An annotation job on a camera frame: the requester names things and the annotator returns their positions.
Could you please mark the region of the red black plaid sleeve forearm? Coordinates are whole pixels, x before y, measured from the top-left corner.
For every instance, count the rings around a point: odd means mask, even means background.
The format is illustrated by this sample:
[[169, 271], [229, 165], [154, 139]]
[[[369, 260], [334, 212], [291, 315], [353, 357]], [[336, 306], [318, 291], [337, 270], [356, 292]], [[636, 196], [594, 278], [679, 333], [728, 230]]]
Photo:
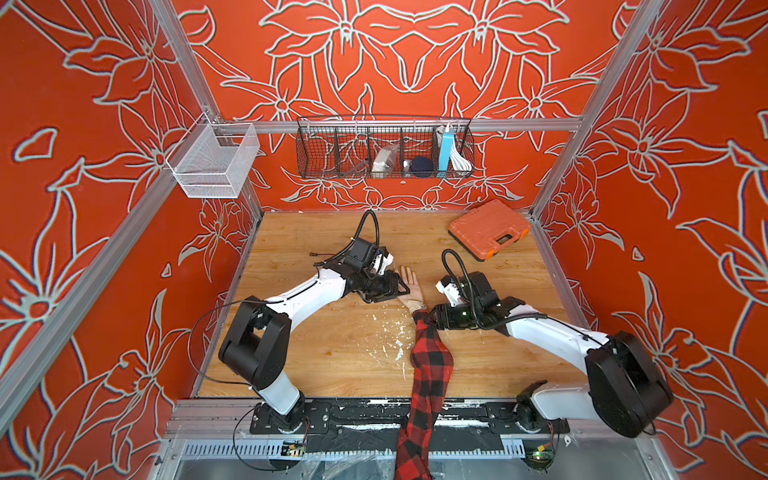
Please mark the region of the red black plaid sleeve forearm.
[[416, 340], [410, 360], [414, 378], [409, 415], [398, 434], [395, 479], [432, 479], [430, 443], [454, 368], [452, 354], [427, 317], [426, 309], [413, 314]]

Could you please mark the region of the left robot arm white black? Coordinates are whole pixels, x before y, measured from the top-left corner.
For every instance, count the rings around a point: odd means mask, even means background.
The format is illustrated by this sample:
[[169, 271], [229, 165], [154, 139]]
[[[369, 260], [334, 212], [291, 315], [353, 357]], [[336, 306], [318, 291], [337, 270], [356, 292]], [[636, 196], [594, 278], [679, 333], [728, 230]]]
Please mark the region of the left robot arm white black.
[[410, 292], [391, 268], [393, 255], [380, 242], [372, 210], [363, 213], [350, 242], [330, 258], [314, 264], [316, 273], [298, 286], [271, 298], [251, 296], [239, 304], [219, 348], [218, 358], [253, 388], [278, 416], [301, 415], [304, 397], [285, 373], [293, 329], [323, 307], [358, 295], [366, 304], [382, 303]]

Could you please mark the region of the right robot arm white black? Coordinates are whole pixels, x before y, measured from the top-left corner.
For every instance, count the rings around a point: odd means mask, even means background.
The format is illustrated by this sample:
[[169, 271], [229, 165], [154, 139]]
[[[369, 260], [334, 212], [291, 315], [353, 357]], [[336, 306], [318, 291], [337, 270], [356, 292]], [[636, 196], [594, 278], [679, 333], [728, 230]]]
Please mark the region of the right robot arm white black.
[[673, 392], [641, 341], [551, 317], [514, 296], [500, 297], [481, 272], [448, 270], [437, 283], [446, 298], [428, 315], [440, 330], [495, 331], [555, 355], [585, 377], [579, 384], [530, 384], [515, 400], [513, 419], [526, 432], [547, 421], [601, 421], [635, 438], [672, 405]]

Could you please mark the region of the orange plastic tool case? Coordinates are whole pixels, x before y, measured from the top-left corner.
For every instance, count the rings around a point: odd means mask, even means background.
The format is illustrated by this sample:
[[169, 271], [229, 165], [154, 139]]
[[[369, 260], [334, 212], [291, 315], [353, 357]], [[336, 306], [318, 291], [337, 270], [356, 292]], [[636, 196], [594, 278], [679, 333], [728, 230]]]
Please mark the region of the orange plastic tool case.
[[484, 262], [507, 244], [524, 238], [530, 229], [522, 214], [496, 199], [452, 221], [448, 232], [477, 261]]

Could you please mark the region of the grey white packet in basket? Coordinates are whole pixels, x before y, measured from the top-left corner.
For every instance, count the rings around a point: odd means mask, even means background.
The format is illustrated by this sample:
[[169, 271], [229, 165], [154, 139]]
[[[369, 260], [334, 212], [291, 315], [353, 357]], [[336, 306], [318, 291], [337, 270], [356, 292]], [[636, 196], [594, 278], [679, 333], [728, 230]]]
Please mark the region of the grey white packet in basket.
[[397, 145], [388, 145], [377, 153], [371, 169], [371, 177], [373, 179], [384, 179], [394, 172], [398, 151]]

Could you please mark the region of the dark blue round object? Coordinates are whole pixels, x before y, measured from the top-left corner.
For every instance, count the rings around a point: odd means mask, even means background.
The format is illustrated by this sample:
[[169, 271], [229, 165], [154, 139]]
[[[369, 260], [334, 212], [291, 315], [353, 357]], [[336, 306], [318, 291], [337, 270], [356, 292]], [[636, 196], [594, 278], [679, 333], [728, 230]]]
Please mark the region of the dark blue round object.
[[409, 173], [416, 178], [430, 178], [435, 172], [432, 160], [425, 156], [416, 156], [409, 165]]

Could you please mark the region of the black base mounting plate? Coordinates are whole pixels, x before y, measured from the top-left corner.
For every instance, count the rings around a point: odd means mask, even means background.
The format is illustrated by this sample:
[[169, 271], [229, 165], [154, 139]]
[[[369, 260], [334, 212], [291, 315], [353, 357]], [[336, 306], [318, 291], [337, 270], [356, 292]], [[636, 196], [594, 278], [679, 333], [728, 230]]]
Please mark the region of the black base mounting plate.
[[[411, 400], [384, 398], [300, 398], [281, 415], [266, 403], [256, 406], [250, 426], [253, 434], [326, 434], [335, 430], [399, 431], [409, 422]], [[435, 422], [437, 428], [478, 429], [494, 434], [566, 434], [563, 419], [534, 418], [532, 408], [514, 400], [448, 398]]]

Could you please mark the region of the light blue box in basket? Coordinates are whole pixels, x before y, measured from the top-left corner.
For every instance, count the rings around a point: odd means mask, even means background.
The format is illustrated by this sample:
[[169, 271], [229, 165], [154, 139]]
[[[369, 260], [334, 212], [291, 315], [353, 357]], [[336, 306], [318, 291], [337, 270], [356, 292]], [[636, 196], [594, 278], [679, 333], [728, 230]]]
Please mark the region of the light blue box in basket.
[[436, 129], [436, 134], [439, 145], [437, 177], [443, 178], [449, 169], [451, 151], [454, 146], [454, 133], [449, 126], [439, 126]]

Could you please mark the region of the clear plastic wall bin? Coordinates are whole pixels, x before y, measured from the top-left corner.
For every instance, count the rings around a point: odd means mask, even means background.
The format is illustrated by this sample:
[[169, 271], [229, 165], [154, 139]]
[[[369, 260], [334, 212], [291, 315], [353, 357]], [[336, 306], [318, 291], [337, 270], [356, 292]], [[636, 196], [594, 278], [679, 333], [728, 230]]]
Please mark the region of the clear plastic wall bin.
[[198, 123], [176, 149], [168, 166], [188, 198], [235, 199], [261, 150], [253, 126], [233, 136]]

